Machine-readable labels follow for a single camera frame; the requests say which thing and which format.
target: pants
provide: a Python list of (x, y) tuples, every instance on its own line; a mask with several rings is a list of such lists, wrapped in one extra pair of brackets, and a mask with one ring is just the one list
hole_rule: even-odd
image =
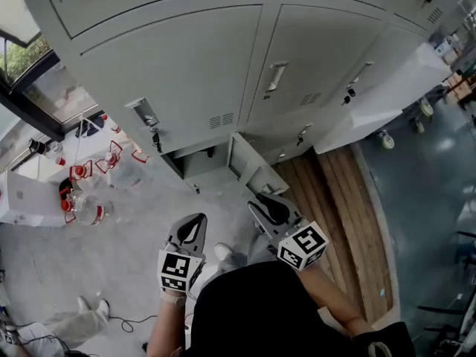
[(206, 282), (209, 284), (213, 279), (226, 272), (237, 270), (238, 268), (250, 266), (261, 262), (271, 262), (277, 258), (268, 250), (269, 238), (256, 232), (251, 240), (247, 255), (241, 253), (231, 253), (218, 265), (218, 271)]
[(85, 313), (61, 312), (45, 322), (45, 326), (56, 337), (61, 338), (69, 349), (74, 349), (96, 336), (107, 324), (107, 320), (95, 311)]

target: locker vent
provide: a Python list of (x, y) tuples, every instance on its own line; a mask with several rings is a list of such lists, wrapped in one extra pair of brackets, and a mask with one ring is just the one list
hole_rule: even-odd
[(320, 92), (317, 92), (315, 94), (304, 95), (304, 98), (299, 103), (299, 106), (307, 106), (308, 104), (313, 104), (320, 96), (321, 96)]
[(222, 116), (222, 125), (226, 126), (227, 124), (233, 123), (233, 112), (230, 114), (224, 114)]
[(220, 127), (220, 119), (221, 119), (220, 116), (216, 116), (214, 118), (211, 118), (210, 119), (210, 129)]
[(439, 19), (443, 16), (443, 12), (439, 8), (435, 8), (431, 15), (428, 16), (428, 20), (431, 24), (436, 24)]

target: black shirt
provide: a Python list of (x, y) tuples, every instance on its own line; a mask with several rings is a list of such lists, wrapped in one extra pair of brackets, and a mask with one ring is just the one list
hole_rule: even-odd
[(403, 323), (350, 340), (324, 324), (317, 310), (285, 263), (258, 263), (228, 272), (200, 293), (185, 355), (368, 356), (368, 344), (382, 341), (393, 357), (415, 356)]

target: person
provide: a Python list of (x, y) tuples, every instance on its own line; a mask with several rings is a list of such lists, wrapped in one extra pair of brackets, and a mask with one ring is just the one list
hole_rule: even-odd
[(77, 312), (57, 313), (43, 324), (35, 322), (19, 328), (13, 333), (16, 344), (1, 342), (0, 350), (7, 357), (84, 356), (73, 349), (105, 327), (110, 308), (105, 299), (100, 300), (94, 311), (84, 297), (79, 296), (77, 302)]
[[(196, 301), (189, 349), (185, 307), (161, 300), (147, 357), (416, 355), (404, 323), (375, 331), (317, 263), (296, 271), (274, 258), (263, 237), (247, 255), (215, 246), (219, 270)], [(317, 309), (324, 306), (347, 335), (321, 320)]]

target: tree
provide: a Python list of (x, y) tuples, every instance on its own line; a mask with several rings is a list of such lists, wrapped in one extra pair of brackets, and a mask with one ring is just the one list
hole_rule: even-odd
[[(7, 44), (7, 73), (8, 82), (18, 79), (41, 56), (51, 50), (45, 37), (41, 35), (27, 48), (9, 43)], [(0, 68), (4, 68), (4, 54), (0, 54)]]

